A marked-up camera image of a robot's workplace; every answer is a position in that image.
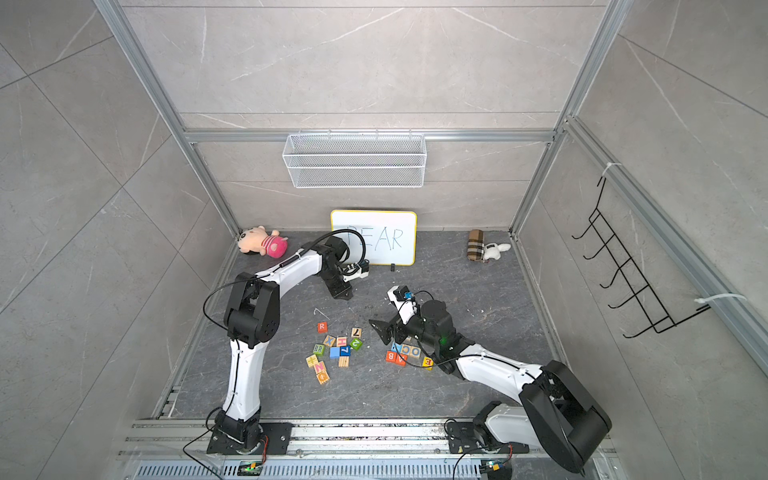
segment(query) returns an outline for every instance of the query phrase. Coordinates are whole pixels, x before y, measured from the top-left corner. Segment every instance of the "wire basket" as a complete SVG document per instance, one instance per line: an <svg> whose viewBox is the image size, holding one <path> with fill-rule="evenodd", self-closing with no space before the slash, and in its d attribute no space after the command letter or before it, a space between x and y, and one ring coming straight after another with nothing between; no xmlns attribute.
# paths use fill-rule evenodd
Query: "wire basket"
<svg viewBox="0 0 768 480"><path fill-rule="evenodd" d="M421 187L427 147L421 134L291 134L283 160L296 188Z"/></svg>

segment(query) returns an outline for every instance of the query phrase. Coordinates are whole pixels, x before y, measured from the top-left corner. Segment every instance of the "alphabet block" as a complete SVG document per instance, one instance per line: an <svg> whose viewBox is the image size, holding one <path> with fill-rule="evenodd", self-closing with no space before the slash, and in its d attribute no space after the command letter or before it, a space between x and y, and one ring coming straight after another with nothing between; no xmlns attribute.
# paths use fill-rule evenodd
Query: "alphabet block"
<svg viewBox="0 0 768 480"><path fill-rule="evenodd" d="M331 380L331 377L328 376L328 372L325 370L317 374L317 381L320 382L320 385L327 382L328 380Z"/></svg>

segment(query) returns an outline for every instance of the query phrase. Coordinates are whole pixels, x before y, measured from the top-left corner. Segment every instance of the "dark marble floor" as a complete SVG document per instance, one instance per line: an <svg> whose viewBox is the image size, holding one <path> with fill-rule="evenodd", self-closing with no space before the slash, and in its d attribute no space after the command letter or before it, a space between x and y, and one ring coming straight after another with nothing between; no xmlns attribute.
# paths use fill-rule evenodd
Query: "dark marble floor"
<svg viewBox="0 0 768 480"><path fill-rule="evenodd" d="M283 232L289 252L317 238L314 232ZM310 277L281 301L280 330L268 347L261 377L262 418L449 417L474 416L489 401L506 399L495 390L463 382L438 369L427 371L387 363L387 347L368 319L394 315L386 292L395 285L428 290L448 304L457 330L484 347L525 362L546 363L551 353L514 252L490 263L466 258L467 232L420 232L416 262L371 266L368 278L354 280L354 298L334 300L320 278ZM508 241L504 232L487 232L486 241ZM277 263L261 256L238 256L230 278ZM211 309L220 319L229 289ZM320 385L305 358L324 335L316 331L329 318L329 334L349 336L363 328L364 345L353 351L348 369L324 357L331 377ZM181 385L172 416L202 419L220 406L227 389L230 348L225 332L207 325Z"/></svg>

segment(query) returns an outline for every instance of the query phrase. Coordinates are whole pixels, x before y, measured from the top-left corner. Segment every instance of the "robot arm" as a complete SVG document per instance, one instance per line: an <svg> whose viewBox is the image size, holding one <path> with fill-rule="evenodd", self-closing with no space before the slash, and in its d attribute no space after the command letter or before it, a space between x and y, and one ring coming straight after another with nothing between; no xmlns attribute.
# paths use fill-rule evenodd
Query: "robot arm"
<svg viewBox="0 0 768 480"><path fill-rule="evenodd" d="M280 298L308 276L317 275L325 281L333 298L349 300L349 281L368 276L369 263L364 259L364 251L358 263L341 265L348 249L340 238L332 235L342 232L346 230L331 232L324 244L318 244L320 237L302 246L270 269L237 276L224 314L232 354L229 387L214 424L214 429L228 439L225 451L248 453L258 446L261 369L266 348L280 326ZM209 445L209 451L217 448L213 443Z"/></svg>
<svg viewBox="0 0 768 480"><path fill-rule="evenodd" d="M569 472L581 472L611 429L611 419L574 374L560 362L546 366L523 363L484 349L457 333L445 303L415 301L407 286L388 292L398 313L389 322L369 320L385 344L411 336L443 372L483 383L520 403L526 415L491 402L475 417L481 447L497 449L509 442L542 447Z"/></svg>

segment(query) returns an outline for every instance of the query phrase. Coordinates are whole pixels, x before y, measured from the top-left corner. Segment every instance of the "black wire rack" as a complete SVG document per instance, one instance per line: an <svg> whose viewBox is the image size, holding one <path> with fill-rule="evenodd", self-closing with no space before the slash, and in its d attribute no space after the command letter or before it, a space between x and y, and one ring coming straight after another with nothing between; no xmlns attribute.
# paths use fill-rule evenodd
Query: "black wire rack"
<svg viewBox="0 0 768 480"><path fill-rule="evenodd" d="M645 277L643 270L640 269L640 267L634 261L634 258L632 257L632 255L629 253L629 250L627 250L627 248L624 246L624 242L621 241L621 238L619 238L619 236L616 234L611 224L608 223L607 218L605 218L602 212L600 212L600 200L602 199L603 191L605 190L605 177L600 178L600 181L598 181L598 187L600 188L600 194L598 195L598 201L594 206L594 210L592 210L592 213L589 215L589 226L578 237L574 237L573 235L571 235L571 237L574 240L579 240L582 237L584 237L584 235L586 235L587 232L589 232L589 230L593 230L597 234L600 241L602 242L602 246L591 257L587 257L586 255L583 255L584 259L592 260L601 251L606 250L608 254L611 256L611 259L613 260L614 264L616 265L616 271L614 272L613 278L611 278L610 283L608 285L603 285L602 283L600 283L600 286L605 289L610 288L614 284L614 281L616 281L616 278L618 277L618 275L621 274L622 278L624 278L624 282L626 282L627 286L629 287L629 290L632 292L632 295L629 298L627 298L624 302L616 306L609 304L608 308L612 308L612 309L621 308L622 306L629 303L632 299L635 299L637 301L637 304L640 305L641 310L643 310L643 314L645 315L645 318L647 319L650 325L642 329L640 332L635 333L634 335L624 335L624 338L633 339L634 337L642 335L643 333L647 332L650 329L653 329L656 333L666 332L670 328L674 328L680 325L681 323L694 318L696 315L700 313L704 313L707 310L709 310L710 309L709 305L702 305L696 309L696 312L685 317L682 320L675 320L674 318L672 318L672 315L670 315L670 313L667 311L667 308L664 306L664 304L661 302L661 299L659 299L659 296L656 294L656 290L654 290L650 282L648 282L648 279ZM597 222L598 220L602 220L607 230L610 231L611 235L609 237L605 238L604 235L607 235L607 234L600 233L600 231L595 226L595 222ZM608 243L614 239L616 240L615 243L618 244L618 247L615 247L615 248L617 248L618 250L612 251ZM621 258L624 257L624 255L619 254L621 251L624 252L624 255L626 255L627 259L624 262L619 263L619 260L617 260L616 257L621 257ZM625 268L628 266L633 266L634 269L640 274L640 277L642 277L642 281L639 282L639 284L636 286L632 286L632 283L630 283L629 279L627 278ZM651 315L648 313L648 310L650 308L647 309L646 305L644 305L644 303L641 301L639 297L639 295L642 292L645 292L646 290L653 295L653 299L655 299L655 301L658 303L660 307L662 314L659 320L654 321L651 319ZM660 326L660 324L666 320L670 321L669 325Z"/></svg>

